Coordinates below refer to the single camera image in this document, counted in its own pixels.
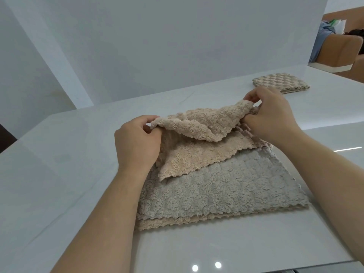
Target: sofa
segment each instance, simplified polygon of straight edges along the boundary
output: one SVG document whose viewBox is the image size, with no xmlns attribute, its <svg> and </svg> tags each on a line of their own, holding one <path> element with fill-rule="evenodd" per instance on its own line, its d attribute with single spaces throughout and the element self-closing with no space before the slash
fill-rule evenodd
<svg viewBox="0 0 364 273">
<path fill-rule="evenodd" d="M 322 19 L 346 19 L 344 32 L 364 29 L 364 6 L 327 13 Z M 309 65 L 364 83 L 364 54 L 358 54 L 362 44 L 360 36 L 331 34 L 325 39 L 316 62 Z"/>
</svg>

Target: glossy tabletop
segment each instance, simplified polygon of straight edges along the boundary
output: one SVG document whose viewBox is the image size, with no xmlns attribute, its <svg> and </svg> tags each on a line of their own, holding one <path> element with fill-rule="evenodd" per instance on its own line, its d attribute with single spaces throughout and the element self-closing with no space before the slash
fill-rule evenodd
<svg viewBox="0 0 364 273">
<path fill-rule="evenodd" d="M 357 123 L 364 121 L 364 84 L 309 67 L 52 115 L 0 154 L 0 271 L 51 270 L 116 173 L 114 131 L 121 124 L 142 114 L 231 105 L 253 88 L 252 78 L 274 72 L 311 85 L 286 95 L 299 125 L 315 128 L 308 134 L 333 150 L 364 145 L 364 124 Z M 363 149 L 342 153 L 364 160 Z M 137 232 L 132 256 L 138 273 L 192 272 L 194 265 L 198 272 L 260 273 L 353 260 L 315 206 Z"/>
</svg>

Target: gray towel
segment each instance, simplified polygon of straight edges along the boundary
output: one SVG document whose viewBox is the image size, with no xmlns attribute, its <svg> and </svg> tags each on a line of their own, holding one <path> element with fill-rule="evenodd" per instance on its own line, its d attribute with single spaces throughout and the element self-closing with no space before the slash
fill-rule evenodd
<svg viewBox="0 0 364 273">
<path fill-rule="evenodd" d="M 154 165 L 140 194 L 135 229 L 297 209 L 308 198 L 269 147 L 160 181 Z"/>
</svg>

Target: white marble countertop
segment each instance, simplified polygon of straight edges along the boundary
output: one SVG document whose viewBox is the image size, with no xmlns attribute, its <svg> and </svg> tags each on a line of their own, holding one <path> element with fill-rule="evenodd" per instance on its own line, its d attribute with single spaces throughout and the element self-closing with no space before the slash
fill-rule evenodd
<svg viewBox="0 0 364 273">
<path fill-rule="evenodd" d="M 320 127 L 307 132 L 333 149 L 363 145 L 364 124 L 338 125 L 364 121 L 364 84 L 309 67 L 52 115 L 0 155 L 0 271 L 51 270 L 114 177 L 113 134 L 121 124 L 142 114 L 230 105 L 253 88 L 252 78 L 281 71 L 311 85 L 309 91 L 286 95 L 303 129 Z M 349 159 L 363 161 L 363 152 L 348 153 L 360 157 Z M 219 261 L 221 272 L 260 273 L 351 260 L 312 206 L 137 233 L 132 271 L 191 272 L 197 265 L 198 272 L 211 272 Z"/>
</svg>

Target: folded towel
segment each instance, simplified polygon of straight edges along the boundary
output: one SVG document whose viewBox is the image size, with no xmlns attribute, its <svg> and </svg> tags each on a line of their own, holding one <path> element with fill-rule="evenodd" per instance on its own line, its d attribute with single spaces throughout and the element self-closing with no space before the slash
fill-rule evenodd
<svg viewBox="0 0 364 273">
<path fill-rule="evenodd" d="M 276 87 L 282 94 L 305 91 L 310 86 L 303 80 L 287 73 L 276 73 L 253 79 L 253 85 Z"/>
<path fill-rule="evenodd" d="M 150 170 L 135 229 L 307 207 L 305 193 L 269 147 L 241 150 L 223 162 L 179 177 Z"/>
<path fill-rule="evenodd" d="M 151 128 L 166 129 L 156 162 L 159 179 L 180 176 L 224 161 L 241 149 L 267 145 L 254 138 L 246 126 L 237 128 L 240 119 L 256 111 L 251 101 L 241 100 L 220 109 L 199 108 L 155 119 Z"/>
</svg>

